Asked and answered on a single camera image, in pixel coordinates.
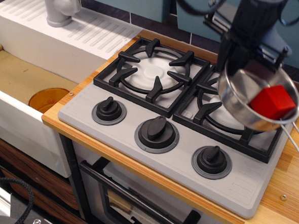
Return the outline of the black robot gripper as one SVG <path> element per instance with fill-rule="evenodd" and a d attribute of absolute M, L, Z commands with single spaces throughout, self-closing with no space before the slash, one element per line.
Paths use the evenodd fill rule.
<path fill-rule="evenodd" d="M 282 20 L 286 3 L 240 1 L 237 7 L 221 4 L 204 23 L 220 35 L 217 71 L 222 72 L 228 60 L 228 75 L 233 76 L 251 59 L 264 59 L 279 66 L 292 49 L 276 30 L 279 21 L 285 26 L 294 22 Z"/>

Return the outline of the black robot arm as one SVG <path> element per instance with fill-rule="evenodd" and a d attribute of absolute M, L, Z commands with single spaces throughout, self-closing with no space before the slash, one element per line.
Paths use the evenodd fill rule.
<path fill-rule="evenodd" d="M 287 2 L 240 0 L 237 7 L 226 5 L 225 0 L 216 2 L 216 11 L 206 14 L 204 23 L 220 34 L 217 70 L 234 75 L 250 61 L 256 61 L 277 71 L 292 50 L 277 32 L 276 23 L 292 26 L 299 22 L 299 15 L 291 21 L 282 19 Z"/>

